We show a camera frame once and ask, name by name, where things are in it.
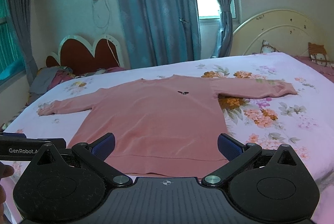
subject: metal screw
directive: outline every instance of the metal screw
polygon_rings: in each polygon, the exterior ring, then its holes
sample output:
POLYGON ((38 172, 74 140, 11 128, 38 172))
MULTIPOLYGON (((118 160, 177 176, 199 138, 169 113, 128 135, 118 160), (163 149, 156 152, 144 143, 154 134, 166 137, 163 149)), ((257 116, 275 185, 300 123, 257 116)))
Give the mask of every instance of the metal screw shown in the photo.
POLYGON ((129 181, 129 177, 124 175, 119 175, 113 178, 113 181, 119 185, 123 185, 129 181))
POLYGON ((219 178, 218 176, 215 176, 215 175, 206 176, 206 177, 204 178, 204 180, 205 180, 207 183, 212 184, 212 185, 214 185, 214 184, 220 182, 220 178, 219 178))

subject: floral bedsheet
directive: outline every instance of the floral bedsheet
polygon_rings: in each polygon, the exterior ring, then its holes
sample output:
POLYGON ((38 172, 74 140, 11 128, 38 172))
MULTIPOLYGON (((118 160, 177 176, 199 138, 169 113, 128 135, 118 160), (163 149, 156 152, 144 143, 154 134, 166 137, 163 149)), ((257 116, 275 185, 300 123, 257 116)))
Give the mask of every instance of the floral bedsheet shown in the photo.
MULTIPOLYGON (((219 95, 218 102, 228 134, 242 143, 254 142, 264 149, 277 149, 280 144, 290 144, 321 190, 334 185, 334 84, 284 53, 207 59, 70 80, 51 89, 27 107, 6 131, 23 132, 28 138, 62 137, 69 143, 89 111, 39 117, 37 112, 45 104, 139 78, 163 79, 173 74, 203 78, 253 78, 258 81, 282 79, 292 83, 298 95, 265 99, 219 95)), ((15 168, 12 181, 16 182, 28 163, 9 164, 15 168)), ((319 215, 325 207, 322 205, 322 209, 316 211, 318 223, 321 223, 319 215)))

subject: shirt sleeve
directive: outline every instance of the shirt sleeve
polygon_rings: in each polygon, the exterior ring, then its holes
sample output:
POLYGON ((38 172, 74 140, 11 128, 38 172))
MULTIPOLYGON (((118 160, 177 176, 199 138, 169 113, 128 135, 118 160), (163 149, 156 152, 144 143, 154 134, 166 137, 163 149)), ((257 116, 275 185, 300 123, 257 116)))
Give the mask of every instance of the shirt sleeve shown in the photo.
POLYGON ((100 88, 94 93, 77 96, 63 101, 54 101, 38 111, 40 116, 51 114, 70 114, 90 110, 98 104, 104 97, 106 89, 100 88))
POLYGON ((282 80, 214 78, 211 80, 213 92, 246 99, 280 97, 286 94, 297 95, 292 84, 282 80))

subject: triangular cutout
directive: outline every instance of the triangular cutout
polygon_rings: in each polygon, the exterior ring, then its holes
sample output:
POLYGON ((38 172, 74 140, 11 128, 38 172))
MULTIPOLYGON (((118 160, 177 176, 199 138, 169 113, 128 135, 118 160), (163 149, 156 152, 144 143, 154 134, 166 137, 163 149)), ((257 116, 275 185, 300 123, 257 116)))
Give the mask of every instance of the triangular cutout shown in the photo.
POLYGON ((52 155, 51 151, 48 149, 44 151, 43 155, 39 159, 37 165, 43 165, 43 164, 51 164, 56 162, 56 159, 52 155))
POLYGON ((293 157, 291 156, 290 152, 285 150, 280 159, 278 160, 279 164, 287 164, 287 165, 297 165, 293 157))

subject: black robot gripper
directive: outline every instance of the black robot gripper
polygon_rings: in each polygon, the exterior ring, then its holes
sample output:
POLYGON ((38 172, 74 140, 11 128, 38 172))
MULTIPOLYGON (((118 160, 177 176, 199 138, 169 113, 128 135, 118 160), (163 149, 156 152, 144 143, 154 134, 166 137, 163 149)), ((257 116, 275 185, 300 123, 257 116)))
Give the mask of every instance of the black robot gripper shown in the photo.
POLYGON ((218 149, 230 162, 201 183, 133 182, 103 162, 114 147, 111 133, 72 149, 42 145, 14 188, 22 224, 312 223, 319 190, 290 145, 264 150, 221 134, 218 149))

